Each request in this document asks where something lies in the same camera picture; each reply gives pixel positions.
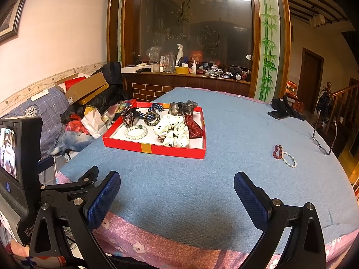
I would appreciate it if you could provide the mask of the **white dotted scrunchie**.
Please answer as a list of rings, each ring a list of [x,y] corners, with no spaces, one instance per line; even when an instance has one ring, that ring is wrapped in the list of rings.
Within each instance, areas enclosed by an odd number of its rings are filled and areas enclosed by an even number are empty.
[[[163,146],[184,148],[189,145],[189,131],[183,115],[162,116],[153,131],[156,136],[166,136]]]

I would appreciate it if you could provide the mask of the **red jewelry tray box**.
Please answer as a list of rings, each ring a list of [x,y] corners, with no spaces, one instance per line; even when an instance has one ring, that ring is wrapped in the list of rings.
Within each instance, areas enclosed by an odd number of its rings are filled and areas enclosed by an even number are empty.
[[[102,139],[109,148],[203,159],[206,153],[203,110],[194,101],[138,103],[131,100]]]

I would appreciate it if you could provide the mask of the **blue striped strap watch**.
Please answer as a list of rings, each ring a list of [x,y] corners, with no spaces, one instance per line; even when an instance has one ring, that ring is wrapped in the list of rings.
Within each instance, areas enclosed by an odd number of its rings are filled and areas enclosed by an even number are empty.
[[[149,107],[149,111],[162,112],[163,110],[163,106],[159,103],[152,103],[152,105]]]

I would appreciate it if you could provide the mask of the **dark red polka scrunchie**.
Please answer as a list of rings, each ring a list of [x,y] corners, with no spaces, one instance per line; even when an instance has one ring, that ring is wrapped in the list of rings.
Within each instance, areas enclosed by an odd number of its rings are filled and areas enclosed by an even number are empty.
[[[193,119],[192,115],[186,115],[186,126],[189,131],[189,139],[199,139],[203,137],[203,130],[200,125]]]

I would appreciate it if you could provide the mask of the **grey metallic scrunchie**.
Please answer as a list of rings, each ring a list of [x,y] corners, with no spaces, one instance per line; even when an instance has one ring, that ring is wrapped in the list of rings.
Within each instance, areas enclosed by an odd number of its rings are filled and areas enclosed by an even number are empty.
[[[170,103],[168,113],[170,115],[193,115],[193,111],[197,106],[197,102],[190,100],[186,102],[172,102]]]

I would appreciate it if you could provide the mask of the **black beaded hair clip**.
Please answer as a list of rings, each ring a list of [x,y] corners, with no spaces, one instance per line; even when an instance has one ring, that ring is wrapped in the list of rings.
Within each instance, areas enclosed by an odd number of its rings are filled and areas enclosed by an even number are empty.
[[[134,120],[136,118],[143,119],[144,115],[142,112],[138,111],[137,108],[131,108],[129,111],[125,113],[123,116],[123,122],[126,128],[132,127]]]

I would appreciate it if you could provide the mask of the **red white plaid scrunchie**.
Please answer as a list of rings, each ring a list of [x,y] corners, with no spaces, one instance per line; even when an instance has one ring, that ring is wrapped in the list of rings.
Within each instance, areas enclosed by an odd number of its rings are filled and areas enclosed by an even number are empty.
[[[164,140],[166,139],[165,135],[159,135],[158,136],[158,140],[160,141],[160,143],[164,143]]]

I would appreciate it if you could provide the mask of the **blue jeans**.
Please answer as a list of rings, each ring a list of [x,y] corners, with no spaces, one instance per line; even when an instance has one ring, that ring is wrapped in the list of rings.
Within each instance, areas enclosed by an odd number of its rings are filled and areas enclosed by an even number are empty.
[[[48,154],[50,156],[63,156],[69,151],[80,152],[94,141],[95,139],[86,133],[63,130],[48,150]]]

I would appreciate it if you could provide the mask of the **pink floral sheet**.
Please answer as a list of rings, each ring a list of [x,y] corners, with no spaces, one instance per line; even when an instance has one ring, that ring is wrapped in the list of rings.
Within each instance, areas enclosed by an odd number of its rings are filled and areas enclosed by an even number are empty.
[[[287,205],[314,204],[336,268],[358,235],[358,204],[344,171],[328,179],[285,168],[282,178],[250,172],[271,198]],[[238,198],[234,171],[120,172],[121,187],[94,235],[105,252],[161,268],[238,268],[262,232]]]

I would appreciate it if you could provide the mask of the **cardboard box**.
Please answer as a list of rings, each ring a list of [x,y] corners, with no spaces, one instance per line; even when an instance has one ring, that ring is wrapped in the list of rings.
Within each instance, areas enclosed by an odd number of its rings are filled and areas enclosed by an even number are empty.
[[[69,105],[87,104],[96,95],[109,88],[102,72],[94,75],[78,73],[55,82],[55,87],[64,93]]]

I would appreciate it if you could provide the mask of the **blue tablecloth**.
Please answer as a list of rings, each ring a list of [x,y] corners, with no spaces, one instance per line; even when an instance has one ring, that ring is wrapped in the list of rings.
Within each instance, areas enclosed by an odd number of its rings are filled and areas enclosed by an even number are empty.
[[[74,181],[96,166],[100,178],[110,171],[156,172],[173,169],[215,172],[269,173],[276,180],[285,168],[300,169],[328,179],[343,169],[334,155],[325,156],[310,139],[313,128],[302,120],[276,120],[270,105],[243,97],[199,89],[177,88],[160,98],[162,103],[196,101],[202,108],[207,149],[204,159],[159,156],[108,148],[102,139],[91,143],[65,164],[57,180]]]

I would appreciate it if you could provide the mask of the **eyeglasses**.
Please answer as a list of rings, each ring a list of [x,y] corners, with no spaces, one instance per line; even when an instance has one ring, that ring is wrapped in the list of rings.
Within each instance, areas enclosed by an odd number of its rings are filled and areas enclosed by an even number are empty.
[[[331,145],[329,146],[327,144],[327,135],[325,134],[325,132],[323,130],[320,129],[320,120],[321,120],[321,110],[319,110],[319,112],[318,112],[318,117],[317,117],[315,125],[314,125],[313,134],[311,135],[310,139],[314,142],[314,144],[317,145],[317,147],[320,149],[320,151],[325,156],[329,156],[333,152],[333,148],[335,146],[335,142],[338,137],[338,125],[337,125],[337,121],[334,120],[333,124],[335,127],[335,135],[334,135]],[[322,145],[321,142],[318,140],[319,136],[321,136],[322,141],[326,144],[326,146]]]

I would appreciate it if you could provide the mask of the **wooden counter shelf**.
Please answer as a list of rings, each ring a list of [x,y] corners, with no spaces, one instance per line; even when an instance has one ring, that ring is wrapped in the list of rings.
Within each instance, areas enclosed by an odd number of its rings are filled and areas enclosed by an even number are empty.
[[[153,101],[177,87],[208,89],[248,97],[251,83],[204,75],[140,72],[122,75],[124,88],[130,98],[140,102]]]

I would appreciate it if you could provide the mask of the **black smartphone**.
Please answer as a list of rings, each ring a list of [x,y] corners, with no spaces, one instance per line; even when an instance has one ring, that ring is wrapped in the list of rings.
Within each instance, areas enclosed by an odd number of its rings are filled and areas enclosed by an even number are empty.
[[[285,111],[271,111],[271,112],[268,112],[268,115],[277,120],[282,120],[284,118],[290,117],[290,114]]]

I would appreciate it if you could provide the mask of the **black pouch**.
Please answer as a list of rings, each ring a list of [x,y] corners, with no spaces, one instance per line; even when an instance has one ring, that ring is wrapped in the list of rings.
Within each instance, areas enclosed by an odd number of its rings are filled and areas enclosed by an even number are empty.
[[[302,121],[306,120],[304,115],[300,114],[289,105],[289,101],[286,95],[284,95],[282,98],[273,98],[271,101],[271,106],[275,111],[279,112],[279,119],[283,119],[284,116],[287,115]]]

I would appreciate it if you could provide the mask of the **wooden stair railing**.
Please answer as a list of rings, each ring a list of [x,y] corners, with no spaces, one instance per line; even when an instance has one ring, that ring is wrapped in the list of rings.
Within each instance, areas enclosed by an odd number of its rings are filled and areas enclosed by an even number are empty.
[[[349,86],[331,94],[324,135],[326,142],[347,140],[358,118],[358,80],[351,78]]]

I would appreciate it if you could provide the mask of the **glass pitcher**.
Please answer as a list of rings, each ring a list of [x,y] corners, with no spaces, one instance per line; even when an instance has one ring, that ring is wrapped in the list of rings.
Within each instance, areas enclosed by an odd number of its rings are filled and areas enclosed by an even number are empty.
[[[163,56],[162,59],[163,71],[166,73],[174,73],[175,72],[175,56],[168,54]]]

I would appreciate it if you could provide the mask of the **small white pump bottle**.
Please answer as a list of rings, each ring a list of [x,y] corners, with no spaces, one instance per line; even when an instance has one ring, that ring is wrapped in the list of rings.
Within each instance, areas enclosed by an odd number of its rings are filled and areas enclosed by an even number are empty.
[[[196,73],[197,73],[197,64],[196,64],[196,60],[193,60],[191,67],[191,74],[196,74]]]

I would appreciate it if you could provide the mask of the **white spray bottle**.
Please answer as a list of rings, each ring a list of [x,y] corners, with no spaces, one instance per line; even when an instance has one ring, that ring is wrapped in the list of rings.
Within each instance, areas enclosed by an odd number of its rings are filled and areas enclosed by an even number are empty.
[[[178,43],[177,46],[178,46],[178,53],[177,53],[177,56],[176,56],[176,64],[175,64],[175,66],[180,66],[181,60],[184,57],[184,55],[183,55],[183,45]]]

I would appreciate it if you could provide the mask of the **brown wooden door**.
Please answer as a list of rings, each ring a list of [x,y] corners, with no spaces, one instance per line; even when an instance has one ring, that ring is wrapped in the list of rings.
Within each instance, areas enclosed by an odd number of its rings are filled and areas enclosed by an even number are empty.
[[[324,58],[311,50],[302,49],[301,72],[297,98],[304,104],[304,110],[315,111],[316,100],[321,89]]]

